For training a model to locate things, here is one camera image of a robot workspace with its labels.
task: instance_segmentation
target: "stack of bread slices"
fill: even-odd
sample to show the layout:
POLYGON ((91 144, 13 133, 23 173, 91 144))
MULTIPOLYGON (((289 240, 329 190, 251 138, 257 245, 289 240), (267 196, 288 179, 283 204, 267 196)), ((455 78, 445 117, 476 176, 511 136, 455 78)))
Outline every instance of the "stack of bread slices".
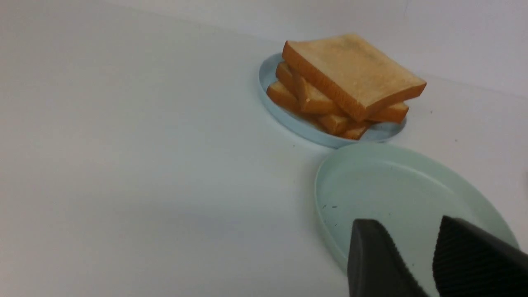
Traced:
POLYGON ((401 123, 426 82, 356 34, 286 41, 278 81, 267 90, 275 104, 318 129, 358 140, 373 124, 401 123))

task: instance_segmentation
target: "white table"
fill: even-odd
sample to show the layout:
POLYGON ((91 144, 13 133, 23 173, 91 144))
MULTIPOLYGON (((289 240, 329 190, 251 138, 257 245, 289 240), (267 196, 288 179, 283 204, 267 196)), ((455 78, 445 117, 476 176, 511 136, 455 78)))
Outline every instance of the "white table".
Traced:
MULTIPOLYGON (((0 10, 2 296, 346 296, 312 186, 332 150, 256 89, 282 44, 99 2, 0 10)), ((528 100, 423 75, 392 141, 528 249, 528 100)))

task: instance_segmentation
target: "pale green plate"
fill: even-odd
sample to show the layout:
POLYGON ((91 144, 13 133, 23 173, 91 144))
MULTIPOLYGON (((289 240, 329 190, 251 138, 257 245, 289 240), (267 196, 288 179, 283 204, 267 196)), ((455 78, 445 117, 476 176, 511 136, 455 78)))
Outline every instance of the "pale green plate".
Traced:
POLYGON ((341 269, 346 271, 354 219, 377 219, 430 296, 439 295, 431 266, 443 215, 463 218, 518 246, 497 210, 466 180, 388 144, 349 145, 328 157, 317 172, 315 202, 323 237, 341 269))

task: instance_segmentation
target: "toast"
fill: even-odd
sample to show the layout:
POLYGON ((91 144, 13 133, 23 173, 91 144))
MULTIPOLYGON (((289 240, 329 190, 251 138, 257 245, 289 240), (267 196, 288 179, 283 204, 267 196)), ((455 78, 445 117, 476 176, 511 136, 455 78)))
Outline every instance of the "toast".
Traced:
POLYGON ((345 132, 339 135, 339 137, 350 139, 350 140, 359 140, 365 132, 372 126, 373 123, 361 122, 349 124, 345 132))
POLYGON ((295 90, 295 83, 294 78, 291 75, 290 67, 286 62, 281 62, 277 66, 277 70, 275 71, 275 77, 282 83, 283 86, 286 87, 286 89, 296 95, 297 97, 297 91, 295 90))
POLYGON ((318 120, 326 131, 332 135, 339 135, 345 132, 350 122, 352 122, 349 117, 336 115, 319 116, 318 120))
POLYGON ((357 122, 420 96, 427 84, 356 34, 286 41, 282 57, 357 122))
MULTIPOLYGON (((295 84, 297 100, 300 110, 308 114, 333 114, 338 116, 347 116, 347 114, 338 107, 338 105, 316 89, 297 71, 290 70, 295 84)), ((393 122, 400 124, 407 112, 409 106, 403 102, 393 104, 371 116, 368 120, 374 122, 393 122)))
POLYGON ((271 101, 273 101, 279 107, 309 122, 318 130, 323 132, 326 131, 325 127, 319 123, 316 116, 307 115, 300 112, 297 98, 295 98, 295 96, 290 93, 280 81, 270 84, 266 90, 266 94, 268 94, 268 97, 271 99, 271 101))

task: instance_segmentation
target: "white background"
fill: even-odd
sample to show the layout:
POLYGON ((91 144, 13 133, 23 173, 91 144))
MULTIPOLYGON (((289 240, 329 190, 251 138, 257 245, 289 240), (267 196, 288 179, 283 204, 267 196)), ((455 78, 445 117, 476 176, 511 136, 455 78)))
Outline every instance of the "white background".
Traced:
MULTIPOLYGON (((145 3, 129 4, 279 42, 99 1, 0 0, 2 297, 347 296, 313 218, 314 175, 332 150, 266 112, 256 92, 262 60, 285 38, 355 27, 418 70, 477 73, 475 83, 487 74, 517 77, 482 70, 493 63, 525 71, 512 58, 519 47, 495 52, 497 40, 518 40, 507 33, 522 23, 521 5, 486 8, 504 22, 482 31, 492 35, 479 33, 491 16, 458 35, 437 29, 453 44, 460 37, 443 48, 418 38, 433 29, 410 22, 455 30, 474 7, 435 21, 448 13, 403 19, 396 1, 267 2, 260 10, 251 2, 145 3), (482 47, 468 36, 494 43, 482 47), (470 45, 479 51, 455 50, 470 45), (452 57, 441 59, 446 52, 452 57)), ((407 14, 415 9, 411 3, 407 14)), ((423 77, 428 87, 409 102, 409 122, 391 143, 461 174, 527 251, 528 100, 423 77)))
POLYGON ((406 67, 528 97, 526 0, 107 0, 284 41, 355 31, 406 67))

